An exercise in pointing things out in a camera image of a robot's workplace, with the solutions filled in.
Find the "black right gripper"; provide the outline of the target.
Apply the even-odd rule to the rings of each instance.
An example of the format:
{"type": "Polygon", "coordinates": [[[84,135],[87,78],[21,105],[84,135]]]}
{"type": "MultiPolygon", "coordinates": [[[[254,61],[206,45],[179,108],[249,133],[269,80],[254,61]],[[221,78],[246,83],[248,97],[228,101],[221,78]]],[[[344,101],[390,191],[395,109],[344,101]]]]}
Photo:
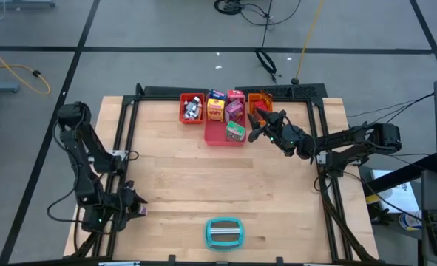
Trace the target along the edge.
{"type": "Polygon", "coordinates": [[[255,108],[252,113],[247,114],[247,117],[253,128],[248,135],[248,142],[253,143],[263,135],[268,137],[286,157],[296,154],[302,160],[313,158],[315,139],[300,127],[295,126],[285,110],[267,112],[264,109],[255,108]]]}

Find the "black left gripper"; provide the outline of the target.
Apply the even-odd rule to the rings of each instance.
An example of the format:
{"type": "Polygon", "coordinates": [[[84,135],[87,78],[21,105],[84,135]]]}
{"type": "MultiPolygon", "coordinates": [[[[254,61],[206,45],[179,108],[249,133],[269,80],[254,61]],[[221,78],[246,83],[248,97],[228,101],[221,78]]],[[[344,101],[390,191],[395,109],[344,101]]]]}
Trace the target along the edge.
{"type": "Polygon", "coordinates": [[[133,187],[133,183],[123,184],[115,194],[106,194],[101,184],[93,188],[81,189],[81,207],[84,216],[81,221],[83,231],[103,233],[109,219],[113,219],[114,231],[122,231],[128,221],[143,217],[137,212],[137,204],[147,204],[133,187]]]}

